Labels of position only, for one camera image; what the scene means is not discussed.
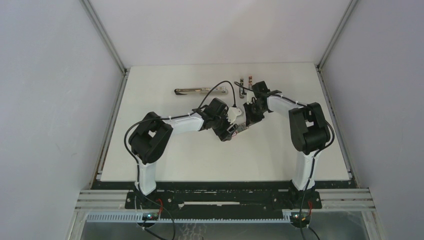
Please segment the red white staple box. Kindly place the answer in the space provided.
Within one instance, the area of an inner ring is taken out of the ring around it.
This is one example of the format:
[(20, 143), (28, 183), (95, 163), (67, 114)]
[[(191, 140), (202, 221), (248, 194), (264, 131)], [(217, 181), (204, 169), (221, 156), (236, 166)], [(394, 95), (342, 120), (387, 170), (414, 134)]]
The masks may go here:
[(246, 123), (242, 123), (240, 125), (238, 125), (237, 129), (234, 131), (233, 133), (233, 137), (236, 136), (237, 134), (247, 130), (249, 127), (246, 125)]

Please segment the small brown stapler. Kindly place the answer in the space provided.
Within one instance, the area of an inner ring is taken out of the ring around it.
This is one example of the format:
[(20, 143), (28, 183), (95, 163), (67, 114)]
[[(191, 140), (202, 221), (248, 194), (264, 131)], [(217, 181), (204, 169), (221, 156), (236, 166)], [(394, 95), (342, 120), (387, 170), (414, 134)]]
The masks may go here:
[(239, 83), (239, 98), (244, 99), (245, 96), (247, 95), (246, 90), (244, 88), (244, 79), (240, 78), (238, 83)]

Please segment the black and beige stapler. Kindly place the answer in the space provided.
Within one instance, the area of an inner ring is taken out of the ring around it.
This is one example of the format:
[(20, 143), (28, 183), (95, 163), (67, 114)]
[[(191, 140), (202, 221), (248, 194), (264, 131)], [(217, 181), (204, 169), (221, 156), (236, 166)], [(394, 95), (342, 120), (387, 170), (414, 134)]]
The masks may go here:
[(228, 90), (226, 87), (195, 87), (195, 88), (176, 88), (173, 91), (177, 96), (185, 96), (185, 95), (200, 95), (206, 96), (210, 94), (211, 96), (220, 96), (227, 95)]

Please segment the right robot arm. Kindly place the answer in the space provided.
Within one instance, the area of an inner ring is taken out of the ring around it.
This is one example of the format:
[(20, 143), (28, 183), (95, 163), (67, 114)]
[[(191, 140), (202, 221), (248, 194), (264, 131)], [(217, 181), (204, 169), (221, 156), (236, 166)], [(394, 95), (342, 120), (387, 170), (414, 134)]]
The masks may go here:
[(315, 167), (321, 152), (334, 141), (334, 129), (328, 123), (319, 103), (301, 103), (279, 90), (271, 91), (264, 81), (243, 88), (245, 125), (250, 127), (265, 118), (265, 113), (278, 113), (289, 121), (290, 139), (298, 151), (295, 174), (291, 180), (295, 191), (289, 203), (302, 208), (309, 201), (309, 190), (315, 185)]

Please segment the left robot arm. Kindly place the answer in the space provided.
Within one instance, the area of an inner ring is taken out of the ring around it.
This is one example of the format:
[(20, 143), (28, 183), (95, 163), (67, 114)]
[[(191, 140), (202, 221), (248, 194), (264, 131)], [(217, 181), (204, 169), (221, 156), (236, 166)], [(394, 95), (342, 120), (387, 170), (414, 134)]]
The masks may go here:
[(173, 135), (213, 130), (220, 141), (232, 139), (238, 125), (236, 119), (243, 114), (236, 105), (228, 106), (218, 98), (210, 104), (192, 109), (186, 115), (160, 117), (151, 111), (128, 128), (124, 147), (137, 165), (135, 189), (137, 202), (149, 209), (156, 203), (156, 162), (161, 158)]

